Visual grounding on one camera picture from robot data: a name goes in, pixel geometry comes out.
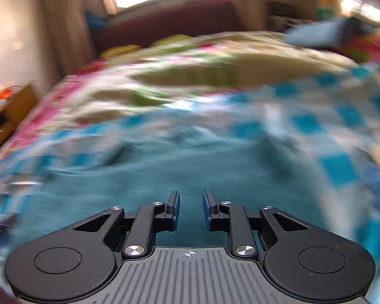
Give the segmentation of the teal fuzzy sweater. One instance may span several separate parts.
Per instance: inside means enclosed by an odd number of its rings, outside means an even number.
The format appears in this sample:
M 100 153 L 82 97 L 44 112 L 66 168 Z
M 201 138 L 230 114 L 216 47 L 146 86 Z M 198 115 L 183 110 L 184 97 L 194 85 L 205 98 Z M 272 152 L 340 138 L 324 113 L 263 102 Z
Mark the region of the teal fuzzy sweater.
M 213 192 L 256 211 L 272 205 L 318 226 L 325 221 L 314 178 L 290 141 L 180 134 L 124 143 L 103 163 L 50 168 L 33 190 L 11 243 L 17 247 L 111 206 L 135 211 L 142 204 L 180 194 L 176 232 L 161 233 L 162 246 L 222 246 L 226 237 L 206 229 L 202 194 Z

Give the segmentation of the wooden side cabinet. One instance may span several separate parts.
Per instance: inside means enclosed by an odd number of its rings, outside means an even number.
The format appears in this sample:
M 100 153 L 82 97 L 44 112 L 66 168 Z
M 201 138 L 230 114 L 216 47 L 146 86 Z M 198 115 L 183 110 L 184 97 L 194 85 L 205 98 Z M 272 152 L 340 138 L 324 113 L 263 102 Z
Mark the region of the wooden side cabinet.
M 0 103 L 0 148 L 38 103 L 31 83 L 17 86 L 15 93 Z

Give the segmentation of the floral colourful quilt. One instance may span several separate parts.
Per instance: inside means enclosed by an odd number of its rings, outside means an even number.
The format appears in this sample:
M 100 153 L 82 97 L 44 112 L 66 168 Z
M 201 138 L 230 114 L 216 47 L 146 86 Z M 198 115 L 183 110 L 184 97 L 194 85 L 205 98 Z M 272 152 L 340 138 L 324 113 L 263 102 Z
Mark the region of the floral colourful quilt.
M 304 48 L 279 32 L 224 32 L 99 58 L 68 75 L 32 109 L 0 148 L 0 161 L 63 129 L 134 115 L 206 95 L 275 84 L 380 61 L 380 29 L 340 48 Z

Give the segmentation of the blue checkered plastic sheet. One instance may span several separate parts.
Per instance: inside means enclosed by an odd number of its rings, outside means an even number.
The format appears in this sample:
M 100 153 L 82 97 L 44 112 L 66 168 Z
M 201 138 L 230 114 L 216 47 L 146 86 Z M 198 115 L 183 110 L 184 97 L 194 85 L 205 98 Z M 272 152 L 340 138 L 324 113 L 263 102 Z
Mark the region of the blue checkered plastic sheet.
M 380 303 L 380 213 L 367 188 L 370 149 L 380 143 L 380 63 L 312 78 L 177 101 L 156 110 L 43 136 L 0 161 L 0 181 L 12 174 L 41 178 L 52 167 L 103 163 L 124 143 L 180 134 L 290 141 L 314 178 L 325 225 L 374 256 L 369 299 Z M 4 260 L 15 232 L 0 248 Z

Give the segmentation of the yellow green cushion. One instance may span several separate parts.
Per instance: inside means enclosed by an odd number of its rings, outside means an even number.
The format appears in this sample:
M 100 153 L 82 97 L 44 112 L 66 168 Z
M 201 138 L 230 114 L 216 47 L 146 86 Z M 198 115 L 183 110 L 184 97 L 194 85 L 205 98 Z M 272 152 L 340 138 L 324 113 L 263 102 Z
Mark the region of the yellow green cushion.
M 191 36 L 187 36 L 184 34 L 175 34 L 172 36 L 165 37 L 163 39 L 159 39 L 151 44 L 151 47 L 160 47 L 163 45 L 170 45 L 173 43 L 181 42 L 181 41 L 186 41 L 188 39 L 191 39 Z

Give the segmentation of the blue plastic bag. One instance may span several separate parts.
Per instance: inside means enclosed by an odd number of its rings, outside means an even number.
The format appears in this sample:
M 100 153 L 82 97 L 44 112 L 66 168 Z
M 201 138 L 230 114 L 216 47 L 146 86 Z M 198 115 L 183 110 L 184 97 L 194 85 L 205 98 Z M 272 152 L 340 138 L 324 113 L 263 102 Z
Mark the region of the blue plastic bag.
M 94 15 L 88 10 L 85 11 L 85 16 L 88 24 L 88 29 L 93 36 L 103 31 L 107 26 L 106 19 L 98 18 L 98 16 Z

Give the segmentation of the dark bag on nightstand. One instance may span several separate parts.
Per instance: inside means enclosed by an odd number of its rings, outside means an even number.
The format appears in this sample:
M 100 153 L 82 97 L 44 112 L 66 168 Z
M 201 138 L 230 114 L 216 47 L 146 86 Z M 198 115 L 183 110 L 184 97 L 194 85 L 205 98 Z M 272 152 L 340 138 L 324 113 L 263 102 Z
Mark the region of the dark bag on nightstand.
M 296 8 L 282 2 L 266 3 L 266 28 L 272 32 L 284 32 L 288 28 L 313 23 L 312 20 L 298 16 Z

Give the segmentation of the blue grey pillow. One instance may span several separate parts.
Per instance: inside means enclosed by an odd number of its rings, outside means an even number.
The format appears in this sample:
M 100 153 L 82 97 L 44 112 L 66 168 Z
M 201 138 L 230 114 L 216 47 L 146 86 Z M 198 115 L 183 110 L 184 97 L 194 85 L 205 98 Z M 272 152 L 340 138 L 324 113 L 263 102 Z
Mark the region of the blue grey pillow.
M 285 31 L 284 42 L 304 48 L 340 48 L 355 36 L 367 34 L 370 27 L 360 19 L 335 16 L 316 23 L 304 23 Z

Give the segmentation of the beige curtain left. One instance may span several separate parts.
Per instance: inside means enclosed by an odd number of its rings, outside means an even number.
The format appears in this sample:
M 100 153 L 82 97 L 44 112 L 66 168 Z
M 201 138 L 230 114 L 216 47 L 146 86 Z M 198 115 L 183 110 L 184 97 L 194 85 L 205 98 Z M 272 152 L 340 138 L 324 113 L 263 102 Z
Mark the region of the beige curtain left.
M 64 75 L 72 74 L 96 57 L 83 0 L 42 0 L 55 56 Z

